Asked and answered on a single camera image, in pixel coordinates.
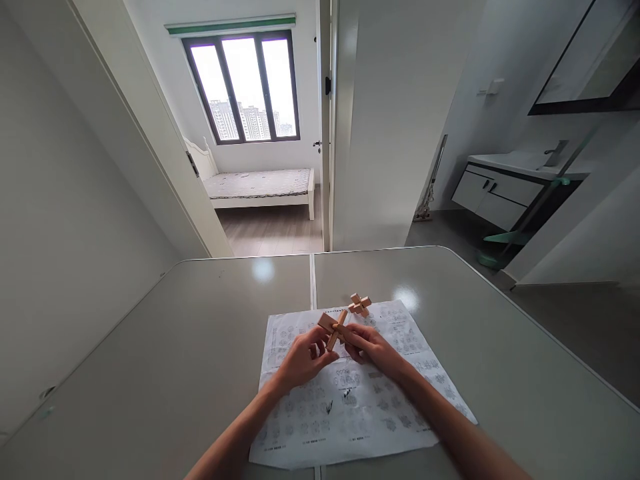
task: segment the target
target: bathroom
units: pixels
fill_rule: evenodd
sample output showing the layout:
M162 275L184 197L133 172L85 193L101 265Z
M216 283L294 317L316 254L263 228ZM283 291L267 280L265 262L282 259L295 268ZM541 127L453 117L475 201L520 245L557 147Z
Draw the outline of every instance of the bathroom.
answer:
M636 402L638 8L488 0L407 238L454 250Z

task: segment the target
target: window frame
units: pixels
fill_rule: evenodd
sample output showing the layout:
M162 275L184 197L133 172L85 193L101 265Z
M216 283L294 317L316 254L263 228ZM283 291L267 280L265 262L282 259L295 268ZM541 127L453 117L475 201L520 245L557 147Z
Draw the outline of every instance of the window frame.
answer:
M233 84L231 82L231 76L229 74L229 68L227 66L227 58L222 46L223 40L235 40L235 39L248 39L252 38L255 44L255 54L258 61L258 71L260 72L260 82L262 84L262 92L265 98L265 110L267 112L267 122L269 124L270 139L265 140L247 140L245 136L245 130L242 128L242 120L240 119L240 110L238 108L238 102L235 98L235 92L233 90ZM265 57L262 50L262 42L264 40L287 40L287 46L289 50L289 72L291 74L291 94L293 96L293 116L295 119L295 135L290 137L278 137L275 130L275 120L273 116L273 107L271 106L271 95L269 93L269 80L267 78L267 68L265 66ZM212 35L207 37L188 37L182 39L182 44L187 54L187 61L189 62L189 68L191 74L195 80L195 84L200 95L200 101L205 108L207 119L215 142L217 145L237 145L241 143L263 143L263 142L280 142L280 141L296 141L300 140L300 123L298 117L298 95L295 88L295 66L293 64L293 40L291 37L291 30L280 31L265 31L265 32L252 32L252 33L233 33L228 35ZM211 106L207 101L207 95L205 94L204 87L202 86L202 80L198 68L195 64L193 54L191 52L192 47L205 47L213 45L220 64L220 70L222 70L222 77L225 81L227 88L227 96L231 104L231 110L233 112L233 119L235 121L236 130L238 130L238 139L235 140L220 140L218 130L213 120L213 114L211 113Z

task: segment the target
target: window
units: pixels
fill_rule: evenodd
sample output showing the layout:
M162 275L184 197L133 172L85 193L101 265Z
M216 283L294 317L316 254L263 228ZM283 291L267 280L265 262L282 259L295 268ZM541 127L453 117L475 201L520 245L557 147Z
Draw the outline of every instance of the window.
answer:
M300 140L290 30L182 42L218 145Z

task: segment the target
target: sink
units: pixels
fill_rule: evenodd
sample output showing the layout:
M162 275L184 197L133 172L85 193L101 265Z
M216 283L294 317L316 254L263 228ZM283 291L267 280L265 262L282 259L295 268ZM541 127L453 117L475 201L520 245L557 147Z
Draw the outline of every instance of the sink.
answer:
M468 160L488 167L496 167L502 170L521 173L530 177L536 177L544 180L553 180L564 160L560 160L560 165L556 167L544 167L543 165L549 159L549 155L544 153L527 152L522 150L514 150L509 153L498 153L495 155L470 155ZM564 177L569 180L584 180L593 170L593 163L576 162L570 166L565 172Z

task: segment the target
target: gray table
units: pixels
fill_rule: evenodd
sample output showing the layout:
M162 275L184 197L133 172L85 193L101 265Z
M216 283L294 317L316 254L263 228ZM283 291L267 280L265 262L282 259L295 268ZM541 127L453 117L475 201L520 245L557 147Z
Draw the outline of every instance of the gray table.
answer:
M420 247L178 264L0 449L0 478L181 478L254 396L267 317L354 291L405 302L481 427L534 477L637 476L637 410L455 254ZM326 468L392 475L458 478L442 446Z

